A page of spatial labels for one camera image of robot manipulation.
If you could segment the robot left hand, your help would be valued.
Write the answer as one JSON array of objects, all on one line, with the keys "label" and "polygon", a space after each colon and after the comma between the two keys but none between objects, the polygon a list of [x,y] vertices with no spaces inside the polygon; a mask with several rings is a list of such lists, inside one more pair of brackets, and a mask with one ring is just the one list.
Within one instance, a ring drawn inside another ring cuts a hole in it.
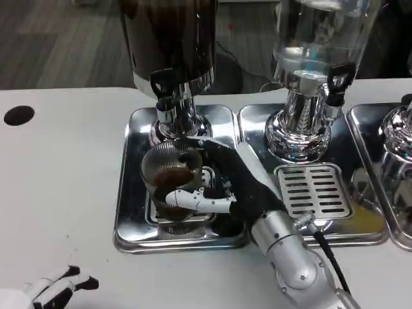
[{"label": "robot left hand", "polygon": [[25,284],[22,292],[32,308],[65,308],[75,292],[98,288],[97,279],[82,274],[78,266],[68,265],[52,275]]}]

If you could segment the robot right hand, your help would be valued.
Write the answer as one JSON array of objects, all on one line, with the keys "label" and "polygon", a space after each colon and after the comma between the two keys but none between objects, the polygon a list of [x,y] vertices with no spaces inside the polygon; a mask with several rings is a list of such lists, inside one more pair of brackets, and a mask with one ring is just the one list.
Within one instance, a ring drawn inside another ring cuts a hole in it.
[{"label": "robot right hand", "polygon": [[246,142],[236,148],[207,137],[186,136],[185,145],[205,152],[230,182],[230,195],[221,196],[210,188],[179,189],[167,185],[155,190],[155,196],[173,206],[196,212],[227,213],[254,223],[271,211],[285,211],[278,190],[253,148]]}]

